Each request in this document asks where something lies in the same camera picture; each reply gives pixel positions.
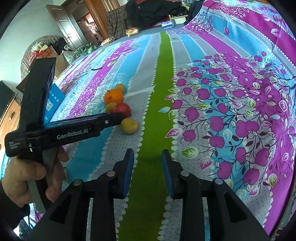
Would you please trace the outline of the person left hand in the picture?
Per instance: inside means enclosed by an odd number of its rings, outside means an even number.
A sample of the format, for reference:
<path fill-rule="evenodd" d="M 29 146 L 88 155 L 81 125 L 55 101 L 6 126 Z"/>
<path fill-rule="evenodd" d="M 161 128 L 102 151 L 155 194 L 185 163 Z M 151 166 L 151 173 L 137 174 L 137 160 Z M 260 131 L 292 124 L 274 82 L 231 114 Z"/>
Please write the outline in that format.
<path fill-rule="evenodd" d="M 68 160 L 68 154 L 62 147 L 60 147 L 57 152 L 51 176 L 51 184 L 45 192 L 46 197 L 51 202 L 54 202 L 62 193 L 64 171 L 61 163 L 67 162 Z M 22 208 L 24 205 L 33 202 L 27 182 L 41 180 L 46 177 L 46 174 L 46 168 L 41 164 L 31 160 L 22 160 L 14 157 L 6 169 L 1 184 L 7 197 L 18 207 Z"/>

